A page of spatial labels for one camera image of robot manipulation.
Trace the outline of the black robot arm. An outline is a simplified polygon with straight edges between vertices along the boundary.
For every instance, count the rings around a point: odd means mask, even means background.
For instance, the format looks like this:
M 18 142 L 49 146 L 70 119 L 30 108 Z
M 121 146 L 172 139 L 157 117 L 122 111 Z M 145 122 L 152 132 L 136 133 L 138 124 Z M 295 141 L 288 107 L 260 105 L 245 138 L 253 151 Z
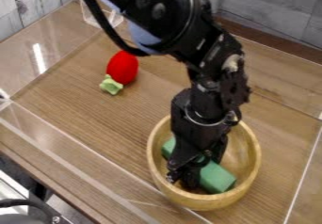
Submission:
M 166 158 L 169 183 L 195 189 L 203 170 L 220 163 L 227 134 L 248 102 L 243 46 L 216 24 L 208 0 L 84 0 L 102 31 L 134 56 L 174 57 L 191 87 L 170 102 L 174 148 Z

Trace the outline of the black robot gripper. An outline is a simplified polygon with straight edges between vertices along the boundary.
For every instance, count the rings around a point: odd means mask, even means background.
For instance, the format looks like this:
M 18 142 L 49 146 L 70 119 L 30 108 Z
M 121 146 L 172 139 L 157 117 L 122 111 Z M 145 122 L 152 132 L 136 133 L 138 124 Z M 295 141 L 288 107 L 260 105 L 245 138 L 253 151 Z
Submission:
M 165 181 L 173 184 L 181 182 L 184 188 L 193 190 L 200 187 L 201 168 L 209 163 L 209 158 L 221 162 L 227 133 L 231 126 L 219 122 L 205 123 L 191 106 L 191 90 L 184 89 L 170 101 L 170 131 L 174 136 L 174 148 L 168 158 L 168 167 L 176 168 L 165 174 Z

